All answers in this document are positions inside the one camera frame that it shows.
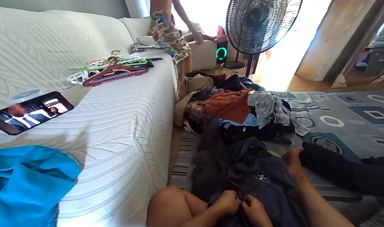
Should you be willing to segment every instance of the speaker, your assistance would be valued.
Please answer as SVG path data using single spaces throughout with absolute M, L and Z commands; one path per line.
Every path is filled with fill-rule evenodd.
M 216 50 L 217 64 L 222 64 L 227 61 L 227 45 L 228 45 L 228 41 L 217 43 L 217 50 Z

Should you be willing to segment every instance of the person on screen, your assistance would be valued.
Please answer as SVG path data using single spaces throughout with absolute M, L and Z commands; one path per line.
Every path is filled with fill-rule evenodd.
M 25 131 L 32 126 L 41 124 L 49 118 L 41 113 L 30 114 L 21 104 L 13 104 L 8 107 L 8 113 L 12 116 L 6 123 L 14 126 L 20 131 Z
M 53 116 L 52 117 L 56 117 L 56 116 L 59 116 L 61 113 L 58 111 L 58 108 L 57 107 L 50 107 L 49 108 L 50 112 L 53 113 Z

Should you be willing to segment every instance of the red hanger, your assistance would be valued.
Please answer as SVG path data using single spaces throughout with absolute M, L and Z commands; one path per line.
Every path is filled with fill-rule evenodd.
M 102 70 L 100 73 L 98 74 L 94 74 L 93 76 L 91 76 L 90 78 L 88 78 L 87 80 L 85 80 L 82 85 L 84 87 L 88 87 L 88 86 L 98 86 L 98 85 L 101 85 L 105 82 L 108 82 L 108 81 L 112 81 L 112 80 L 118 80 L 118 79 L 122 79 L 122 78 L 126 78 L 126 77 L 130 77 L 130 76 L 138 76 L 138 75 L 142 75 L 146 72 L 148 72 L 148 69 L 147 68 L 142 68 L 142 67 L 136 67 L 136 68 L 132 68 L 132 67 L 129 67 L 129 66 L 123 66 L 123 65 L 119 65 L 118 64 L 118 61 L 119 59 L 115 56 L 111 56 L 108 58 L 108 61 L 114 61 L 113 64 L 109 65 L 108 67 L 106 67 L 104 70 Z M 112 78 L 107 78 L 105 80 L 101 80 L 101 81 L 95 81 L 93 82 L 93 80 L 95 79 L 98 79 L 98 78 L 101 78 L 103 76 L 108 76 L 109 74 L 111 74 L 111 70 L 114 72 L 115 70 L 117 69 L 124 69 L 124 70 L 129 70 L 129 74 L 125 74 L 125 75 L 122 75 L 122 76 L 118 76 L 118 77 L 112 77 Z

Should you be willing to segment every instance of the hand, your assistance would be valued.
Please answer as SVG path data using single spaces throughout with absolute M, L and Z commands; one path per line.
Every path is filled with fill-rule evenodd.
M 282 159 L 287 165 L 287 169 L 290 172 L 290 175 L 292 175 L 293 178 L 299 177 L 302 174 L 304 174 L 303 167 L 301 166 L 299 154 L 302 152 L 304 148 L 302 147 L 296 147 L 291 149 L 290 151 L 286 152 Z
M 240 203 L 241 200 L 235 191 L 224 191 L 212 207 L 217 209 L 222 216 L 230 216 L 237 212 Z
M 249 201 L 249 206 L 247 203 L 242 202 L 242 207 L 244 208 L 245 214 L 248 216 L 249 221 L 255 227 L 272 227 L 272 222 L 269 219 L 268 214 L 265 211 L 263 204 L 253 197 L 252 195 L 245 196 L 245 200 Z
M 196 29 L 192 30 L 192 36 L 196 40 L 196 44 L 197 45 L 202 45 L 203 44 L 203 36 Z

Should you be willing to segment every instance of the man in suit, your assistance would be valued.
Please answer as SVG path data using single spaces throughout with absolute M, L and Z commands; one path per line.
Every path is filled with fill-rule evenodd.
M 41 113 L 30 114 L 21 104 L 13 104 L 8 107 L 8 113 L 12 116 L 6 123 L 20 131 L 25 131 L 35 125 L 47 121 L 49 118 Z

